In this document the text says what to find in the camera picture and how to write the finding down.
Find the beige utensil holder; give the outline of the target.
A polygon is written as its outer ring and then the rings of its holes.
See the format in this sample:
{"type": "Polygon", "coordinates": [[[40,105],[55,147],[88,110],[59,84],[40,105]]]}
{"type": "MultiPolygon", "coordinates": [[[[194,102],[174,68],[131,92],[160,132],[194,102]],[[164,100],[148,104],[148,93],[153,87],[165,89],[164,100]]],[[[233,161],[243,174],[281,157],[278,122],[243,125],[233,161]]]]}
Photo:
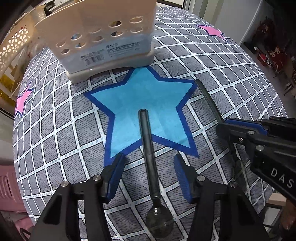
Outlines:
{"type": "Polygon", "coordinates": [[[35,25],[73,83],[107,70],[148,66],[156,1],[78,1],[35,25]]]}

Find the black handled spoon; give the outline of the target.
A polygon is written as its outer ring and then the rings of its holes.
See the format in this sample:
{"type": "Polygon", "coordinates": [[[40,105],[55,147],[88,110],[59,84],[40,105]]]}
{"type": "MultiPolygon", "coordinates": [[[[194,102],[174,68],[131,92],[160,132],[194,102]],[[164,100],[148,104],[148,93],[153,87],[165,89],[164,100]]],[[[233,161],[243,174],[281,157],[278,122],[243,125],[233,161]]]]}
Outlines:
{"type": "MultiPolygon", "coordinates": [[[[214,114],[218,124],[223,123],[224,119],[222,118],[222,115],[220,114],[215,102],[213,101],[207,89],[204,87],[203,83],[199,79],[196,79],[195,82],[199,87],[199,90],[201,91],[203,97],[205,98],[208,106],[210,107],[212,113],[214,114]]],[[[247,182],[245,181],[243,176],[245,174],[245,169],[244,167],[241,167],[241,159],[236,154],[234,143],[232,143],[229,138],[226,139],[226,142],[229,148],[230,155],[233,160],[233,168],[232,168],[233,179],[238,184],[238,186],[242,188],[244,192],[246,192],[247,182]]]]}
{"type": "Polygon", "coordinates": [[[142,148],[149,185],[149,194],[152,207],[147,213],[146,225],[155,238],[165,238],[173,230],[174,220],[169,209],[161,203],[161,192],[158,181],[158,172],[152,144],[152,132],[149,123],[149,114],[146,109],[138,111],[142,148]]]}

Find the cream flower-pattern storage rack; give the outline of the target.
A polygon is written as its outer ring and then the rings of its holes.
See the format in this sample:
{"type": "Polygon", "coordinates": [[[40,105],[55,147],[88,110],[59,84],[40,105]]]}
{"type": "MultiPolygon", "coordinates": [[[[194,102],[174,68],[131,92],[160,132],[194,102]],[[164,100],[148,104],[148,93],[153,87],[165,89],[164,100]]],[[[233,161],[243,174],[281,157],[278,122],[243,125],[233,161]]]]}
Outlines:
{"type": "Polygon", "coordinates": [[[1,84],[1,91],[13,101],[16,101],[16,91],[23,77],[21,74],[25,72],[25,64],[45,47],[45,42],[35,28],[45,17],[43,5],[25,13],[1,43],[1,76],[8,75],[11,70],[11,76],[14,78],[13,87],[9,89],[1,84]]]}

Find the grey checkered star tablecloth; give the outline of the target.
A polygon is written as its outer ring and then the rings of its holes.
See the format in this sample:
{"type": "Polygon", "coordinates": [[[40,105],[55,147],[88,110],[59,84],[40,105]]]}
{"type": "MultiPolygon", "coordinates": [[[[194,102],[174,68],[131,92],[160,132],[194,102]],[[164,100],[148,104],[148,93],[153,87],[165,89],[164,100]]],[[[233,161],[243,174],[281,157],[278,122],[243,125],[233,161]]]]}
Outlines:
{"type": "Polygon", "coordinates": [[[13,128],[30,240],[268,240],[278,184],[258,171],[287,113],[254,60],[173,7],[75,30],[29,62],[13,128]]]}

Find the pink plastic stool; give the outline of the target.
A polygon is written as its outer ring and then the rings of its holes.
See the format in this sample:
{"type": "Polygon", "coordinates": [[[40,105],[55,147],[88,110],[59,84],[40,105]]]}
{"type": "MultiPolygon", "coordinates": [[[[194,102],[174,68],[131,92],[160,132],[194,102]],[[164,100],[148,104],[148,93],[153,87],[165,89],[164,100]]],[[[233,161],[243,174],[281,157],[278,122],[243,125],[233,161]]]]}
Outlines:
{"type": "Polygon", "coordinates": [[[1,214],[18,231],[23,228],[30,232],[34,226],[22,201],[14,166],[1,166],[1,214]]]}

